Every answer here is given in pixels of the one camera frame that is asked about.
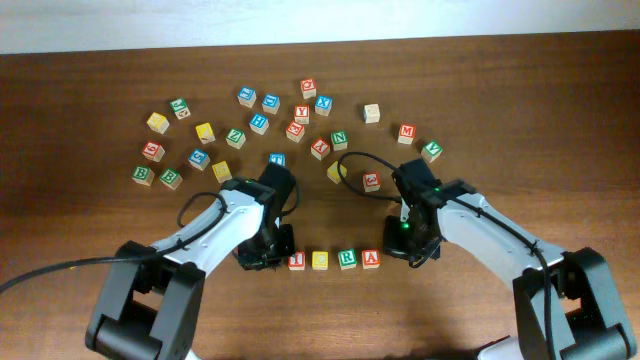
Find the red I block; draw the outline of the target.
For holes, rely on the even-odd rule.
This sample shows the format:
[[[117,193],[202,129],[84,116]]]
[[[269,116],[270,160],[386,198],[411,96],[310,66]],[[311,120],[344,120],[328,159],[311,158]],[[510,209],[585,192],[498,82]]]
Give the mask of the red I block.
[[[289,270],[302,271],[305,268],[306,268],[306,257],[304,252],[297,251],[288,258]]]

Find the red A block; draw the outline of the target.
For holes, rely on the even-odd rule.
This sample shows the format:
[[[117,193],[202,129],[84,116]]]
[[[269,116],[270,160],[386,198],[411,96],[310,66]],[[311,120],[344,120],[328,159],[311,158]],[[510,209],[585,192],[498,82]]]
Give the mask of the red A block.
[[[377,249],[365,249],[362,251],[362,267],[364,269],[375,269],[380,264],[380,252]]]

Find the yellow C block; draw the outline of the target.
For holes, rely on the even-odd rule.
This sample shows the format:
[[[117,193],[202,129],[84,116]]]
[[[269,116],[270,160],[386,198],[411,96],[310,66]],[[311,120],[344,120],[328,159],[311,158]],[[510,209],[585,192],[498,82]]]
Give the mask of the yellow C block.
[[[312,252],[312,269],[325,271],[329,267],[329,253],[327,251]]]

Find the green R block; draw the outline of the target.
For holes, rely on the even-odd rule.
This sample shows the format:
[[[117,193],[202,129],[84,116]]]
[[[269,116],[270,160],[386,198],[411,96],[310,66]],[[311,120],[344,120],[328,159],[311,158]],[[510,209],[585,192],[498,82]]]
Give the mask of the green R block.
[[[355,268],[357,257],[354,249],[345,249],[338,252],[339,266],[341,270]]]

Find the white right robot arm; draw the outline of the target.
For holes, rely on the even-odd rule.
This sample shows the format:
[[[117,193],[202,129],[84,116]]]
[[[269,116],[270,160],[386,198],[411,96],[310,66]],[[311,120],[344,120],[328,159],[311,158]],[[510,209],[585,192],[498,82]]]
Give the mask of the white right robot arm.
[[[442,183],[420,160],[392,170],[399,216],[387,218],[383,251],[418,268],[454,244],[512,292],[517,334],[479,359],[633,358],[638,343],[609,264],[596,250],[547,243],[493,208],[462,180]]]

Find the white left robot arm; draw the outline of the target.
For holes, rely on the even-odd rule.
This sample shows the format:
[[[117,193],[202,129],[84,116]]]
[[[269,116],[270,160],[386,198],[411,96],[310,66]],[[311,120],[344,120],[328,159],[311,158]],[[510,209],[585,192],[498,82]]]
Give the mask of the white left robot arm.
[[[86,347],[108,359],[192,359],[205,281],[228,256],[245,270],[284,265],[295,252],[284,205],[297,187],[276,163],[258,179],[225,181],[214,202],[150,246],[129,241],[94,307]]]

